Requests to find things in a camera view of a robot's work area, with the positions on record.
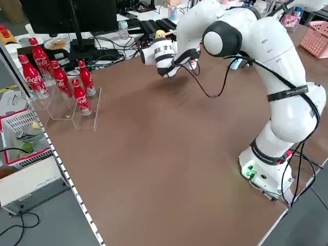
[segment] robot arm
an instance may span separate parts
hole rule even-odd
[[[289,6],[317,10],[328,0],[289,1]],[[302,94],[315,104],[319,114],[326,104],[325,89],[305,79],[305,69],[286,29],[275,17],[260,18],[250,8],[225,10],[215,0],[204,0],[186,13],[177,26],[177,46],[170,40],[157,40],[141,55],[146,60],[154,54],[158,73],[173,76],[181,65],[197,59],[196,47],[201,39],[204,49],[212,56],[224,57],[246,52],[260,64],[288,80],[296,90],[284,84],[271,72],[255,66],[267,91],[271,119],[239,156],[242,175],[274,199],[292,183],[288,166],[289,149],[305,140],[316,128],[313,108]]]

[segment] wire basket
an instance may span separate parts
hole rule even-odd
[[[301,46],[316,58],[328,58],[328,22],[310,22]]]
[[[35,120],[36,118],[32,111],[27,109],[18,111],[5,117],[1,117],[0,131],[4,149],[16,148],[16,133],[23,131],[24,127],[26,126],[31,126]],[[47,147],[41,151],[38,151],[37,153],[31,153],[31,155],[19,159],[17,159],[19,150],[7,150],[4,152],[4,154],[7,165],[22,169],[35,163],[36,161],[43,160],[52,156],[52,151],[49,147]]]

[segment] brown table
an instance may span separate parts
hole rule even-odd
[[[295,45],[304,33],[292,34]],[[308,81],[328,88],[327,60],[297,49]],[[219,91],[227,65],[202,52],[207,91]],[[164,79],[140,58],[92,76],[104,90],[98,130],[69,122],[46,130],[106,245],[256,245],[285,206],[240,175],[238,155],[270,118],[255,69],[231,71],[217,99],[186,71]],[[305,149],[317,162],[327,157],[327,123],[326,110]],[[304,184],[311,172],[302,169]]]

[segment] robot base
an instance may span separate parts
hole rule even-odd
[[[263,191],[272,200],[278,200],[281,197],[281,179],[287,162],[288,159],[280,165],[268,165],[254,155],[251,147],[239,156],[242,176],[250,180],[257,189]],[[283,179],[283,191],[286,192],[292,183],[292,169],[287,167]]]

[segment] coca-cola bottle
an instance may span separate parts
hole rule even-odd
[[[24,77],[32,91],[39,99],[47,98],[49,93],[39,71],[30,64],[27,56],[19,55],[18,60],[22,64]]]
[[[68,78],[66,73],[61,69],[59,63],[56,60],[51,61],[51,66],[53,68],[53,78],[56,81],[63,98],[65,100],[71,99],[73,94],[70,85],[68,84]]]
[[[51,80],[53,71],[52,71],[50,61],[49,61],[47,54],[37,43],[37,40],[35,37],[30,38],[29,42],[32,46],[33,58],[36,62],[37,67],[40,69],[44,80]]]
[[[91,74],[83,60],[79,60],[77,63],[80,67],[80,78],[87,92],[87,95],[92,96],[96,93],[96,89],[93,86]]]
[[[72,80],[72,84],[74,87],[73,94],[76,99],[77,106],[80,108],[82,115],[89,115],[91,113],[91,108],[86,92],[80,86],[78,79]]]

